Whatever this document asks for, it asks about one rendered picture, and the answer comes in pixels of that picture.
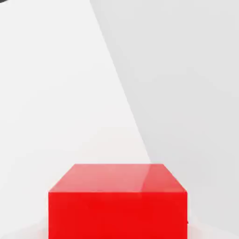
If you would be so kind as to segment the small red cube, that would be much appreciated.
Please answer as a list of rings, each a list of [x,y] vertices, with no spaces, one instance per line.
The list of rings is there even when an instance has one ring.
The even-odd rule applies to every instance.
[[[48,205],[49,239],[188,239],[188,194],[163,164],[75,164]]]

